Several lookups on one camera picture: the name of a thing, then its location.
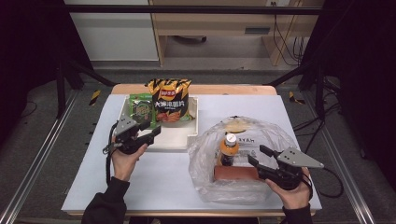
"small box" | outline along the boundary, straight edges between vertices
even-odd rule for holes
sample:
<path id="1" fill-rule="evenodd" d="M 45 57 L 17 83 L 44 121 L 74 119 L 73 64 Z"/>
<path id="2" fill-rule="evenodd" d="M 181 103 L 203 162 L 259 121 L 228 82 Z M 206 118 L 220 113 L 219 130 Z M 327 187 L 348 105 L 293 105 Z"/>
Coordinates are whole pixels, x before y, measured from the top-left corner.
<path id="1" fill-rule="evenodd" d="M 129 95 L 126 96 L 120 115 L 130 116 Z M 161 133 L 154 138 L 154 144 L 147 151 L 180 151 L 188 148 L 198 135 L 198 98 L 189 97 L 189 113 L 194 118 L 178 122 L 157 122 L 161 125 Z M 151 129 L 140 131 L 139 135 L 150 133 Z"/>

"chip bag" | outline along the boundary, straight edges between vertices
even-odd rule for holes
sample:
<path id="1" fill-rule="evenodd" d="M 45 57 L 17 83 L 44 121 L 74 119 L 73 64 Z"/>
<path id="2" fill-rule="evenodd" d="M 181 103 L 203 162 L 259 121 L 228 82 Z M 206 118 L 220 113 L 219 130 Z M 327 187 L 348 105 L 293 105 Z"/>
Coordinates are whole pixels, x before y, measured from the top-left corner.
<path id="1" fill-rule="evenodd" d="M 189 114 L 189 79 L 154 78 L 146 86 L 152 95 L 157 121 L 191 120 Z"/>
<path id="2" fill-rule="evenodd" d="M 149 93 L 130 94 L 130 116 L 137 123 L 150 121 L 150 128 L 156 127 L 152 97 Z"/>

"orange snack bag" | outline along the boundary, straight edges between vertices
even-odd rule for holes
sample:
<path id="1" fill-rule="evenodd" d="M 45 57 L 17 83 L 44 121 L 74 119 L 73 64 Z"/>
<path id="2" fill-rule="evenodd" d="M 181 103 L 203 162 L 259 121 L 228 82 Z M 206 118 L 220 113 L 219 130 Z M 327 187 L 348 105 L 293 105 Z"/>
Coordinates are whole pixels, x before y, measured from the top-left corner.
<path id="1" fill-rule="evenodd" d="M 157 121 L 191 120 L 189 114 L 189 79 L 154 78 L 146 86 L 152 95 Z"/>

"human hand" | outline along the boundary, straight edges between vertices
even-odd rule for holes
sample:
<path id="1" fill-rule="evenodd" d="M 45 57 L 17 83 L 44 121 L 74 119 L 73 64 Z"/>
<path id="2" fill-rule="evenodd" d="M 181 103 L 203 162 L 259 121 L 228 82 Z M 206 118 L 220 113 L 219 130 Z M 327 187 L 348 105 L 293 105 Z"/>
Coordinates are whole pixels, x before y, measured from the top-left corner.
<path id="1" fill-rule="evenodd" d="M 129 181 L 136 162 L 139 160 L 139 157 L 145 153 L 147 148 L 148 145 L 144 144 L 136 153 L 131 155 L 113 149 L 111 160 L 113 160 L 114 177 L 119 180 Z"/>
<path id="2" fill-rule="evenodd" d="M 303 168 L 303 174 L 309 176 L 307 168 Z M 306 182 L 310 182 L 308 178 L 303 175 Z M 271 188 L 273 192 L 279 195 L 283 205 L 286 209 L 298 209 L 307 207 L 309 204 L 310 188 L 302 181 L 296 189 L 284 190 L 278 184 L 270 179 L 265 179 L 265 183 Z"/>

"clear plastic bag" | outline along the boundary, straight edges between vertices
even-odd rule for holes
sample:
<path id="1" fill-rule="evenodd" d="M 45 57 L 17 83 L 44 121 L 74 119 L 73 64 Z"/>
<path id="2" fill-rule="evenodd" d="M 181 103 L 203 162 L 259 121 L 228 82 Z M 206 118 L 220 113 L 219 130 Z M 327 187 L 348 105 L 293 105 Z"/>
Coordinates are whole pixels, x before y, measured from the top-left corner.
<path id="1" fill-rule="evenodd" d="M 276 124 L 247 117 L 230 117 L 198 136 L 189 145 L 189 173 L 203 201 L 230 204 L 264 202 L 271 190 L 263 181 L 214 180 L 219 144 L 226 133 L 235 133 L 239 142 L 234 166 L 251 166 L 248 163 L 249 154 L 260 164 L 275 169 L 276 160 L 261 153 L 260 145 L 280 152 L 288 147 L 296 147 L 293 139 Z"/>

